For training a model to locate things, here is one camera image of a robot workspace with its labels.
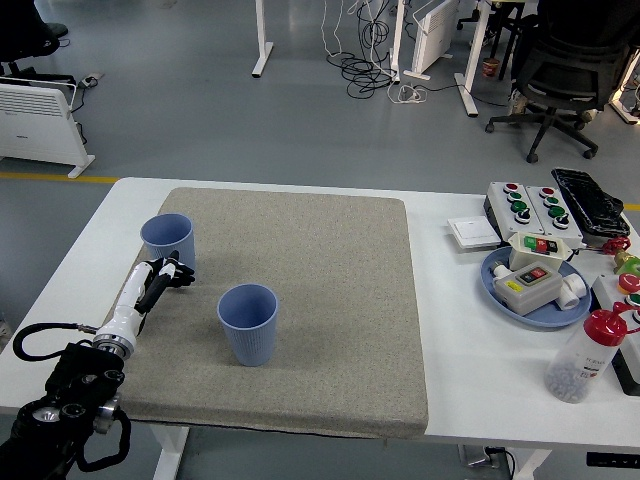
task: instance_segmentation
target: gray felt mat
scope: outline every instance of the gray felt mat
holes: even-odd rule
[[[339,436],[424,434],[427,394],[404,204],[174,190],[161,212],[194,222],[196,283],[147,316],[125,367],[135,420]],[[141,250],[136,264],[148,259]],[[275,353],[236,361],[216,316],[239,283],[280,299]]]

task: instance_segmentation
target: robotic arm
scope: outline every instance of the robotic arm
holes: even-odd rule
[[[45,384],[46,395],[23,406],[11,436],[0,445],[0,480],[64,480],[74,463],[84,472],[122,462],[129,451],[131,423],[119,406],[118,387],[124,382],[124,361],[134,352],[147,313],[167,287],[188,286],[193,270],[169,258],[138,264],[118,298],[113,318],[102,328],[47,323],[16,334],[13,350],[25,361],[60,357]],[[93,341],[69,343],[59,352],[27,354],[22,343],[36,332],[65,328],[94,334]],[[106,434],[114,421],[122,424],[119,452],[88,463],[84,445],[94,431]]]

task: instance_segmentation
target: blue tray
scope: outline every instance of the blue tray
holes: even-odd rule
[[[591,307],[591,289],[588,288],[587,284],[587,294],[580,299],[578,305],[571,310],[562,311],[555,302],[547,303],[540,308],[535,309],[533,312],[529,312],[527,315],[518,315],[515,312],[512,312],[507,307],[502,304],[502,301],[496,295],[496,291],[493,288],[493,275],[491,274],[490,267],[494,262],[500,261],[505,264],[505,266],[509,267],[509,254],[511,253],[511,247],[503,247],[498,248],[491,252],[487,258],[482,262],[482,270],[480,271],[480,278],[482,279],[482,285],[484,286],[484,290],[489,294],[489,298],[496,304],[496,306],[502,310],[504,313],[509,315],[511,318],[515,318],[521,322],[524,322],[528,325],[533,325],[536,327],[546,327],[546,328],[558,328],[564,327],[567,325],[571,325],[579,320],[582,320],[586,317],[589,312],[589,308]],[[560,269],[558,272],[566,277],[567,275],[571,275],[572,273],[580,273],[569,265],[567,262],[562,262]]]

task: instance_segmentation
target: gray floor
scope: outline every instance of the gray floor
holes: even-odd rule
[[[583,159],[581,147],[551,132],[539,148],[540,162],[529,165],[524,157],[534,128],[498,126],[487,135],[486,120],[504,108],[478,103],[479,117],[469,118],[455,88],[430,92],[419,105],[393,105],[384,89],[368,100],[349,98],[346,80],[325,61],[322,2],[265,2],[267,37],[275,48],[260,79],[250,75],[257,60],[250,0],[36,3],[45,20],[69,27],[71,43],[21,65],[78,78],[104,73],[74,114],[84,125],[87,152],[96,155],[84,176],[486,193],[496,180],[553,184],[550,171],[562,166],[586,171],[608,193],[640,204],[635,173],[640,127],[624,125],[608,107],[585,129],[600,145],[594,159]],[[325,32],[333,49],[339,3],[329,3]],[[461,13],[467,16],[473,4],[463,0]],[[454,34],[454,57],[429,70],[429,88],[452,85],[453,73],[464,71],[472,31],[467,25]],[[353,16],[343,16],[338,33],[346,51],[359,52]],[[406,68],[413,48],[406,35],[403,42]],[[508,85],[478,76],[473,92],[504,104]],[[0,162],[0,173],[68,171],[40,162]],[[109,188],[0,176],[0,311],[12,326]],[[640,213],[628,216],[639,228]],[[56,315],[64,312],[52,312],[52,320]],[[11,419],[0,420],[1,438]],[[134,434],[124,465],[70,478],[151,478],[159,447],[145,426]],[[108,449],[109,442],[94,436],[91,450],[101,451],[101,443]],[[463,479],[505,473],[468,472],[456,459],[451,445],[390,442],[385,447],[381,441],[196,429],[179,478]],[[554,452],[536,474],[538,480],[636,477],[633,471],[587,468],[583,452]]]

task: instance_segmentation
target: control box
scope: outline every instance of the control box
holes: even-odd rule
[[[516,232],[544,233],[525,187],[518,183],[491,182],[484,210],[505,242]]]
[[[493,287],[509,310],[526,315],[560,296],[562,275],[542,262],[534,262],[497,278]]]
[[[538,261],[557,272],[562,262],[571,255],[571,250],[561,239],[546,235],[518,232],[511,236],[509,244],[512,247],[509,268],[512,270],[519,270]]]
[[[625,295],[618,289],[619,275],[600,275],[593,282],[593,293],[601,308],[613,310],[615,302],[624,302]],[[624,312],[620,315],[629,329],[637,328],[638,314]],[[613,368],[627,395],[640,396],[640,333],[627,335],[612,361]]]
[[[484,211],[505,242],[516,232],[525,232],[560,238],[572,250],[585,246],[580,228],[558,189],[491,182]]]
[[[582,233],[560,190],[551,187],[525,187],[545,235],[561,238],[572,250],[584,248]]]

